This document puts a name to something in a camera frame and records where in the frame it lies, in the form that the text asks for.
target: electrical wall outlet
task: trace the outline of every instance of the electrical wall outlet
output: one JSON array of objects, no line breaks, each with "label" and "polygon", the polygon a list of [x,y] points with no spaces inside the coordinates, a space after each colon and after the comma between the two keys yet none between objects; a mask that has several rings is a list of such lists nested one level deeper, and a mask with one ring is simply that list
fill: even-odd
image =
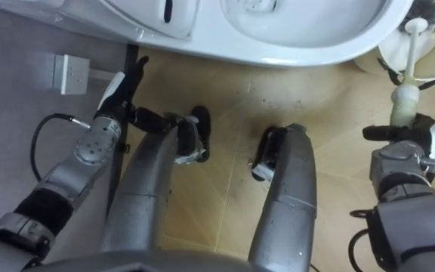
[{"label": "electrical wall outlet", "polygon": [[61,94],[86,94],[90,60],[82,57],[56,55],[53,88]]}]

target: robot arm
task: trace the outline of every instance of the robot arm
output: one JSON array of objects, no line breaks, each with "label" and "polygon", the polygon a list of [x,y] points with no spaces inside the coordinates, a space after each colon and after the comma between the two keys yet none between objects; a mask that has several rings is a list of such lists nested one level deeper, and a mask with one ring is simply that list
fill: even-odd
[{"label": "robot arm", "polygon": [[43,177],[14,212],[0,219],[0,271],[20,271],[46,257],[55,237],[108,166],[122,124],[138,113],[131,100],[147,60],[146,57],[139,60],[131,76],[117,74],[103,96],[91,127],[77,141],[71,154]]},{"label": "robot arm", "polygon": [[377,263],[386,271],[435,270],[435,121],[418,115],[411,129],[370,127],[364,137],[391,141],[372,153],[370,168],[378,204],[365,218]]}]

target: toilet bowl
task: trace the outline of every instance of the toilet bowl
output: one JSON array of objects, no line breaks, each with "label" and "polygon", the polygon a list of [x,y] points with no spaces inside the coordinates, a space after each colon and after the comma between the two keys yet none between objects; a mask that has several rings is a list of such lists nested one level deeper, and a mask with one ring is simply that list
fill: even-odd
[{"label": "toilet bowl", "polygon": [[60,20],[68,17],[108,39],[261,66],[318,66],[372,50],[396,29],[413,0],[1,2],[25,2],[39,10],[53,3],[46,8]]}]

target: wooden floor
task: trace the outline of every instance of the wooden floor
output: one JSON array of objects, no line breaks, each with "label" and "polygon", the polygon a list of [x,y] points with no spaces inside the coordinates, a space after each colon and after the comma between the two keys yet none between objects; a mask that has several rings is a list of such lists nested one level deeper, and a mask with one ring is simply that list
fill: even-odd
[{"label": "wooden floor", "polygon": [[[145,48],[141,55],[150,62],[136,105],[181,114],[205,105],[213,122],[210,160],[174,168],[162,246],[246,258],[270,186],[254,181],[248,164],[265,128],[296,122],[307,127],[318,170],[312,262],[322,272],[352,271],[347,244],[366,224],[348,214],[376,203],[368,171],[381,146],[361,130],[388,123],[389,80],[353,63],[278,70]],[[435,117],[435,88],[423,94],[421,111]],[[129,129],[133,149],[142,137]],[[363,270],[379,271],[367,238],[356,255]]]}]

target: toilet brush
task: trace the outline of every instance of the toilet brush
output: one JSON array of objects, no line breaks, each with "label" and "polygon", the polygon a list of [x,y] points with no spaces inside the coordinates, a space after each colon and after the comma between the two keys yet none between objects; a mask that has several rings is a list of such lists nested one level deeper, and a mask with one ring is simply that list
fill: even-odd
[{"label": "toilet brush", "polygon": [[407,17],[400,26],[411,36],[407,68],[402,84],[392,93],[393,110],[390,124],[398,127],[411,127],[419,102],[419,87],[415,81],[417,40],[424,31],[435,30],[435,1],[416,0]]}]

